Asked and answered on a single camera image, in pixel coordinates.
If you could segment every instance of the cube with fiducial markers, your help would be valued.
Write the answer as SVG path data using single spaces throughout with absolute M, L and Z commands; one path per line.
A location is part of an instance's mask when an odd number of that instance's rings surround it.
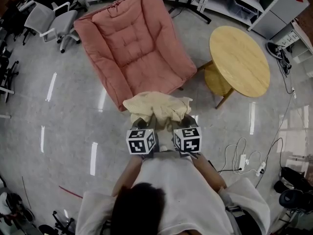
M 182 153 L 201 152 L 202 134 L 200 127 L 175 129 L 174 145 Z
M 156 144 L 153 129 L 127 131 L 126 143 L 132 155 L 149 154 Z

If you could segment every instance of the wooden tabletop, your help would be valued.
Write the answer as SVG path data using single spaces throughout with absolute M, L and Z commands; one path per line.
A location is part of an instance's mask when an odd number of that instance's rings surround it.
M 243 31 L 221 26 L 210 37 L 212 61 L 237 92 L 262 96 L 269 87 L 268 61 L 259 45 Z

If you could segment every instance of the gray cabinet door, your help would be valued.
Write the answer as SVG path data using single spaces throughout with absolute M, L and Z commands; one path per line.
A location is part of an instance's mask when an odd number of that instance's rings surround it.
M 270 10 L 286 24 L 289 24 L 309 4 L 308 0 L 303 0 L 303 2 L 298 2 L 297 0 L 278 0 Z
M 275 36 L 281 29 L 283 29 L 286 24 L 280 20 L 271 11 L 266 13 L 266 15 L 252 28 L 260 35 L 264 36 L 266 39 L 271 39 Z

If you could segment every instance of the plastic storage bin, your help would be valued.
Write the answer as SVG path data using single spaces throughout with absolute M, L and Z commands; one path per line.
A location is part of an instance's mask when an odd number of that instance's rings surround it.
M 245 20 L 250 20 L 257 15 L 255 8 L 240 0 L 227 0 L 227 7 L 229 11 Z

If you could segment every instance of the black table base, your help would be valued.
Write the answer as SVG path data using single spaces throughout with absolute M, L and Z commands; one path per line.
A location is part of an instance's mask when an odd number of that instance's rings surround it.
M 173 8 L 171 8 L 168 13 L 171 14 L 173 12 L 173 10 L 175 10 L 177 7 L 185 7 L 193 12 L 195 12 L 197 15 L 199 15 L 200 17 L 202 17 L 203 19 L 205 19 L 207 21 L 207 24 L 209 24 L 211 22 L 211 19 L 209 19 L 206 15 L 204 15 L 203 13 L 201 13 L 200 11 L 198 11 L 194 5 L 191 5 L 191 1 L 192 0 L 188 0 L 187 3 L 181 3 L 179 2 L 179 0 L 175 0 L 175 5 Z

